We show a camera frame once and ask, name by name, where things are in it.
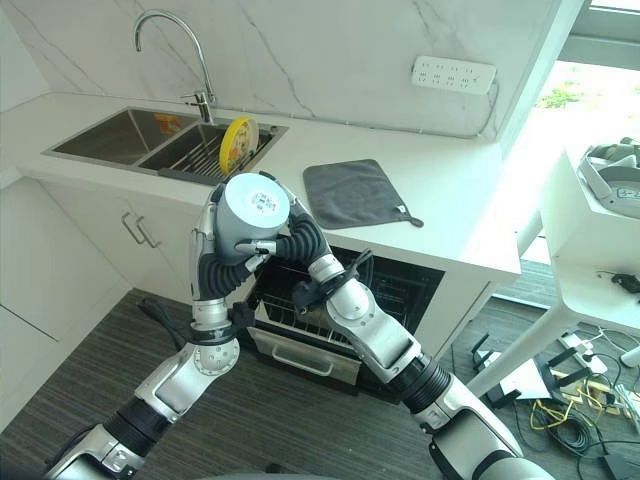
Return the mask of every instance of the double basin sink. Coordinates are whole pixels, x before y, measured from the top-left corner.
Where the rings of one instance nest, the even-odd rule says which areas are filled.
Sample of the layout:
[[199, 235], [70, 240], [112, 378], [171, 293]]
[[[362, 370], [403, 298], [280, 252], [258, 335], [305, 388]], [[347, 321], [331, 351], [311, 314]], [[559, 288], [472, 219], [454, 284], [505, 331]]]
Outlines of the double basin sink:
[[253, 168], [287, 130], [260, 124], [256, 151], [225, 174], [218, 155], [231, 121], [216, 119], [216, 125], [208, 125], [196, 116], [126, 108], [43, 153], [216, 185]]

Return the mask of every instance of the dark gray carpet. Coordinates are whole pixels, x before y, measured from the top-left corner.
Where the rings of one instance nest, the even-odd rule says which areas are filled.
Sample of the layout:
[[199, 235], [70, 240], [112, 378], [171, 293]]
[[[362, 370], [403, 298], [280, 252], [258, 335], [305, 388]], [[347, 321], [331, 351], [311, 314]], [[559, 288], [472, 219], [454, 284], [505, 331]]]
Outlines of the dark gray carpet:
[[[40, 466], [75, 431], [102, 421], [126, 401], [172, 353], [164, 330], [135, 307], [144, 295], [130, 292], [7, 427], [0, 436], [4, 461], [31, 469]], [[189, 321], [188, 306], [163, 302], [174, 317]], [[471, 377], [468, 349], [485, 331], [493, 335], [488, 345], [499, 350], [540, 313], [491, 300], [456, 340], [452, 357], [458, 376], [463, 381]], [[610, 349], [604, 342], [598, 347]], [[560, 348], [554, 345], [550, 351]], [[453, 366], [449, 356], [442, 363], [449, 369]], [[628, 382], [633, 375], [634, 371], [625, 369], [622, 380]], [[559, 451], [545, 434], [531, 432], [524, 405], [519, 412], [525, 437], [544, 450], [534, 452], [523, 446], [529, 458], [559, 480], [577, 478], [574, 457]], [[507, 407], [498, 415], [515, 432], [513, 409]], [[633, 434], [630, 423], [620, 419], [603, 418], [601, 426], [606, 438], [640, 438]], [[404, 407], [331, 390], [264, 365], [251, 352], [243, 351], [233, 371], [214, 383], [169, 431], [136, 478], [195, 479], [256, 472], [276, 462], [290, 473], [345, 480], [439, 479], [427, 444], [428, 438], [418, 431]], [[611, 450], [627, 459], [637, 459], [640, 451], [627, 445]], [[593, 461], [585, 461], [584, 470], [585, 479], [605, 478]]]
[[496, 294], [547, 307], [554, 305], [558, 297], [551, 266], [529, 260], [522, 260], [520, 263], [520, 278], [511, 285], [500, 285]]

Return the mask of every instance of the drawer handle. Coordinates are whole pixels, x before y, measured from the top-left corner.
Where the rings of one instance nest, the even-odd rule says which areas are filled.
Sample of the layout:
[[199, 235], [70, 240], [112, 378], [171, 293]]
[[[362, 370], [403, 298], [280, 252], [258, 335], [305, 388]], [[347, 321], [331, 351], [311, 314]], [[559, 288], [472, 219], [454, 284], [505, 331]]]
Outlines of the drawer handle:
[[122, 217], [120, 217], [120, 223], [122, 223], [122, 225], [124, 225], [124, 228], [127, 229], [127, 232], [129, 232], [129, 235], [131, 235], [133, 237], [133, 239], [136, 241], [136, 243], [138, 245], [142, 245], [144, 243], [144, 238], [142, 240], [140, 240], [138, 237], [136, 237], [136, 234], [133, 233], [133, 230], [131, 230], [131, 227], [129, 226], [129, 224], [127, 224], [127, 217], [131, 215], [131, 212], [127, 212], [124, 215], [122, 215]]
[[160, 245], [160, 242], [153, 241], [153, 238], [151, 238], [151, 235], [149, 234], [149, 232], [147, 232], [147, 229], [142, 223], [142, 220], [144, 220], [144, 217], [138, 217], [138, 220], [136, 220], [136, 227], [138, 227], [138, 230], [140, 230], [140, 233], [142, 234], [144, 239], [147, 241], [149, 246], [151, 248], [156, 248], [158, 245]]
[[331, 374], [331, 371], [333, 370], [333, 363], [329, 362], [329, 364], [327, 365], [327, 367], [324, 370], [319, 370], [315, 367], [312, 367], [310, 365], [305, 365], [304, 363], [300, 363], [297, 360], [292, 360], [290, 358], [287, 357], [283, 357], [282, 353], [278, 353], [278, 351], [280, 350], [280, 345], [274, 345], [273, 346], [273, 350], [271, 351], [271, 356], [273, 356], [273, 358], [281, 363], [285, 363], [287, 365], [291, 365], [292, 367], [296, 367], [299, 368], [300, 370], [304, 370], [306, 372], [309, 373], [313, 373], [315, 375], [319, 375], [321, 377], [328, 377]]

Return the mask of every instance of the electrical outlet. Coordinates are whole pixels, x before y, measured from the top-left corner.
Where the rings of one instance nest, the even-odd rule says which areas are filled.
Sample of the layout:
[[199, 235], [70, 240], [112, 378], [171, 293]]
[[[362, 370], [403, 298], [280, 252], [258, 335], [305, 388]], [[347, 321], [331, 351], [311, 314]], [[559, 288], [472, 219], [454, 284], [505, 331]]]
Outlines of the electrical outlet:
[[493, 65], [423, 56], [413, 64], [411, 83], [419, 87], [486, 95], [495, 76]]

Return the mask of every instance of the faucet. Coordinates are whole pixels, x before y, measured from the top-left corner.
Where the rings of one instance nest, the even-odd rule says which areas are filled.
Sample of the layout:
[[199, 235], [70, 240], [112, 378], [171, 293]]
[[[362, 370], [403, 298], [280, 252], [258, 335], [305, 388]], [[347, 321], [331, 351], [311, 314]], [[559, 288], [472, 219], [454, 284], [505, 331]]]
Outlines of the faucet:
[[187, 102], [187, 105], [193, 105], [194, 107], [198, 107], [200, 110], [200, 116], [202, 117], [202, 121], [204, 123], [208, 123], [213, 125], [213, 112], [216, 106], [216, 97], [213, 94], [213, 88], [211, 87], [211, 79], [209, 78], [209, 71], [207, 70], [207, 64], [204, 61], [204, 53], [202, 53], [202, 48], [200, 47], [200, 42], [196, 37], [193, 30], [187, 25], [187, 23], [182, 20], [180, 17], [175, 16], [171, 12], [167, 12], [166, 10], [145, 10], [140, 14], [140, 16], [136, 19], [136, 22], [133, 26], [133, 34], [134, 34], [134, 43], [136, 46], [136, 51], [142, 51], [142, 47], [140, 46], [140, 30], [142, 29], [142, 25], [153, 17], [162, 17], [167, 20], [171, 20], [172, 22], [178, 24], [182, 29], [189, 35], [189, 38], [193, 42], [193, 45], [196, 47], [196, 53], [198, 55], [198, 59], [200, 60], [200, 66], [202, 67], [202, 74], [204, 76], [204, 90], [196, 90], [193, 95], [195, 97], [194, 103]]

